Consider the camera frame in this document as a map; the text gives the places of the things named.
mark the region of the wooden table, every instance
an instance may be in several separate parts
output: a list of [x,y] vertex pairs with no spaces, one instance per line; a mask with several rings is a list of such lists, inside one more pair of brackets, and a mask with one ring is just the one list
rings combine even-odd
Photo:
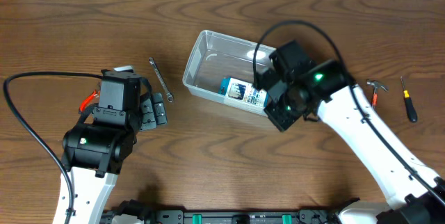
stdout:
[[[107,209],[130,199],[187,209],[296,209],[357,196],[383,201],[372,176],[326,125],[301,120],[281,134],[267,118],[194,97],[182,84],[200,31],[257,41],[284,19],[325,29],[368,95],[366,79],[389,86],[377,112],[415,155],[445,173],[445,0],[1,0],[1,80],[132,64],[161,91],[148,63],[155,58],[175,94],[175,103],[166,104],[169,123],[138,135]],[[320,37],[300,27],[265,43],[277,47],[294,38],[314,58],[334,58]],[[400,75],[416,124],[405,115]],[[96,82],[35,77],[10,89],[23,116],[61,156],[61,139]],[[4,100],[0,118],[0,223],[50,223],[60,172]]]

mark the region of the plastic bin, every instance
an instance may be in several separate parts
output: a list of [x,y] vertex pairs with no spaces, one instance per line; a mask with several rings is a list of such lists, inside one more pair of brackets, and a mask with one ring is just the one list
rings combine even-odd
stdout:
[[[253,83],[252,59],[256,46],[255,42],[204,30],[190,54],[182,82],[192,95],[266,115],[262,106],[218,93],[222,80],[227,77]],[[257,53],[258,72],[272,66],[268,57],[274,50],[272,47],[260,46]]]

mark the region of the hammer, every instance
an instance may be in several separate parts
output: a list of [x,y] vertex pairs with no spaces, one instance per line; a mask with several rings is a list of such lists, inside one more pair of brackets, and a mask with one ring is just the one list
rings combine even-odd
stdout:
[[388,87],[386,87],[385,85],[381,84],[379,81],[372,81],[372,80],[366,80],[366,84],[368,86],[373,86],[374,87],[374,93],[373,93],[373,101],[371,103],[373,109],[375,108],[375,105],[377,104],[377,90],[379,88],[383,89],[385,92],[388,91]]

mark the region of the orange handle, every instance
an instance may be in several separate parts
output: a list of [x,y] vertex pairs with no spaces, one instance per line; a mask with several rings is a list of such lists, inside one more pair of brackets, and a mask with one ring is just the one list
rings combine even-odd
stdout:
[[377,104],[377,94],[374,94],[372,105],[375,106],[376,104]]
[[87,105],[89,105],[89,103],[96,98],[96,96],[98,96],[100,94],[100,91],[97,92],[97,90],[94,90],[92,92],[92,94],[90,96],[88,96],[81,104],[81,106],[79,107],[79,111],[83,112],[83,110],[85,110],[85,108],[87,107]]

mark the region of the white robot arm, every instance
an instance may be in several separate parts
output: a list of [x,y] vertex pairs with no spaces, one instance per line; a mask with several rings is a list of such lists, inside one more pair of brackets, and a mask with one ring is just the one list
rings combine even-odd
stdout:
[[[387,142],[409,163],[413,169],[431,186],[439,175],[416,158],[397,138],[371,108],[359,86],[354,87],[359,105],[368,114],[368,119],[383,135]],[[405,206],[406,197],[415,198],[427,193],[427,190],[402,166],[395,156],[383,145],[368,124],[363,121],[357,110],[349,87],[342,88],[331,95],[328,103],[321,102],[318,108],[320,119],[336,131],[349,145],[360,161],[368,168],[387,200],[386,204],[357,202],[345,208],[339,218],[345,224],[374,224],[377,214],[389,209]]]

